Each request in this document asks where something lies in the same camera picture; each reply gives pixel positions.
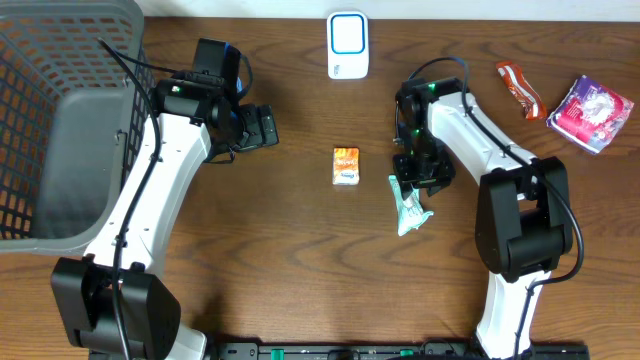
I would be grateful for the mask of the purple red tissue pack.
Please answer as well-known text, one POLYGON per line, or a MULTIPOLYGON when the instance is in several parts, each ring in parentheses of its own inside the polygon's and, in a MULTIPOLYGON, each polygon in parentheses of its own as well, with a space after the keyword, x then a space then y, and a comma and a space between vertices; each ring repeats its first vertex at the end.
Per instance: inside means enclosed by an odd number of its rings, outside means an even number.
POLYGON ((546 124, 591 154, 616 137, 635 104, 586 75, 580 76, 546 124))

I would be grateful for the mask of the teal snack wrapper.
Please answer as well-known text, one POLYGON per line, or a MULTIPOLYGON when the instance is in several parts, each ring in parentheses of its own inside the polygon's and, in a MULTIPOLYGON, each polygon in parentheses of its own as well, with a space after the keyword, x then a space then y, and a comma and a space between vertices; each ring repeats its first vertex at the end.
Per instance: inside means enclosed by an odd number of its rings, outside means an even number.
POLYGON ((389 175, 388 181, 398 212, 397 233, 399 236, 404 236, 411 230, 419 229, 434 215, 434 212, 423 208, 420 201, 420 191, 418 189, 412 189, 409 195, 404 197, 396 176, 389 175))

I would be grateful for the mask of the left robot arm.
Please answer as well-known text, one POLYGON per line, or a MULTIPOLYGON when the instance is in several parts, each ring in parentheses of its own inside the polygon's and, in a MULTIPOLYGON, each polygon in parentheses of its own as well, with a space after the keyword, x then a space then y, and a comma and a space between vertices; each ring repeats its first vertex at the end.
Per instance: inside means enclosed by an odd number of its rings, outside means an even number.
POLYGON ((235 83, 190 73, 160 81, 148 99, 142 149, 114 208, 82 258, 51 276, 71 345, 124 359, 204 359, 208 338, 181 322, 161 280, 170 233, 200 166, 223 151, 278 144, 269 105, 240 104, 235 83))

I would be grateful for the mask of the orange snack bar wrapper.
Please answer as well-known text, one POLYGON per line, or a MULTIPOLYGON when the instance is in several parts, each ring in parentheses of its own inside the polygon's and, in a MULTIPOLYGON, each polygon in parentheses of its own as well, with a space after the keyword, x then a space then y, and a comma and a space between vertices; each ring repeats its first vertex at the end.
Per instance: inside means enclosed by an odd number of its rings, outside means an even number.
POLYGON ((511 61, 503 61, 496 64, 496 70, 509 92, 523 107, 526 120, 536 121, 547 118, 547 107, 542 102, 539 94, 526 80, 519 65, 511 61))

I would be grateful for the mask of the small orange box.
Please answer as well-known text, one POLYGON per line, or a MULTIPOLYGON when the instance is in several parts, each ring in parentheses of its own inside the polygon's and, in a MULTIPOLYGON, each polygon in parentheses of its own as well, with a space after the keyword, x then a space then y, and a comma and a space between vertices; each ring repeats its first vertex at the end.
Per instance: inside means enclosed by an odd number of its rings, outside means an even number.
POLYGON ((332 183, 334 185, 359 183, 359 154, 359 149, 355 147, 336 147, 333 150, 332 183))

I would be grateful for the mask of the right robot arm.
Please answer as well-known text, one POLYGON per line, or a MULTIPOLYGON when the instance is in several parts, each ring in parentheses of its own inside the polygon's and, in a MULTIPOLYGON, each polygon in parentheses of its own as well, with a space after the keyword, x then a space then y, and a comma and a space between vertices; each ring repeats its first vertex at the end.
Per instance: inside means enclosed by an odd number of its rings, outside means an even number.
POLYGON ((407 80, 395 101, 401 204, 414 209, 420 190, 434 195, 449 186, 451 160, 460 161, 478 185, 475 243, 489 271, 476 341, 489 359, 530 352, 539 294, 573 243, 564 165, 511 141, 458 78, 407 80))

